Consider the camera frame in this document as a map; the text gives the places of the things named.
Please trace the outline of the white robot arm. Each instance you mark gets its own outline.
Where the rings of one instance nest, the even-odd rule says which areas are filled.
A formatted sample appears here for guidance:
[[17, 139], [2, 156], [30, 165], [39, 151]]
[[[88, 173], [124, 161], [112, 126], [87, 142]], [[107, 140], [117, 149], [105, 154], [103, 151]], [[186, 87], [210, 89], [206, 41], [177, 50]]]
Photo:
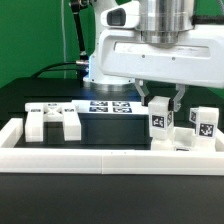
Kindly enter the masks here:
[[104, 84], [119, 77], [133, 79], [143, 105], [150, 100], [149, 81], [173, 83], [177, 95], [169, 102], [180, 108], [186, 87], [224, 89], [224, 3], [221, 15], [197, 15], [197, 0], [70, 0], [76, 29], [79, 13], [94, 8], [96, 46], [86, 54], [78, 35], [80, 56], [90, 77]]

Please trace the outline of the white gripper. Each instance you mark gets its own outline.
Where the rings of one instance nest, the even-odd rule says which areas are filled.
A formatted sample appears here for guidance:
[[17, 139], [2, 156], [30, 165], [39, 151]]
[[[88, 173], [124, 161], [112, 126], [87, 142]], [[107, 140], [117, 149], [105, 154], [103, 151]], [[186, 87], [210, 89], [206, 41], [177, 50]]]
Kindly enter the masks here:
[[173, 112], [186, 85], [224, 88], [224, 17], [197, 17], [194, 2], [132, 0], [101, 13], [98, 65], [106, 75], [135, 78], [142, 106], [150, 101], [144, 80], [177, 84]]

